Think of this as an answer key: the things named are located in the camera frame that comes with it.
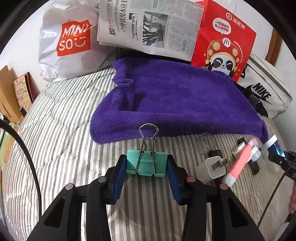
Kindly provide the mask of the right hand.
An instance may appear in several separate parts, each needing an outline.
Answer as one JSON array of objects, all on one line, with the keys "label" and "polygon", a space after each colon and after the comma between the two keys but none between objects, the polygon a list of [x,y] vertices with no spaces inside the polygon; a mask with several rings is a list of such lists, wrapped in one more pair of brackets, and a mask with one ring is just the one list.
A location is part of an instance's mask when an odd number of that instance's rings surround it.
[{"label": "right hand", "polygon": [[290,197],[290,202],[288,205],[288,210],[290,214],[294,214],[294,212],[296,211],[296,182],[295,181],[293,183],[293,189]]}]

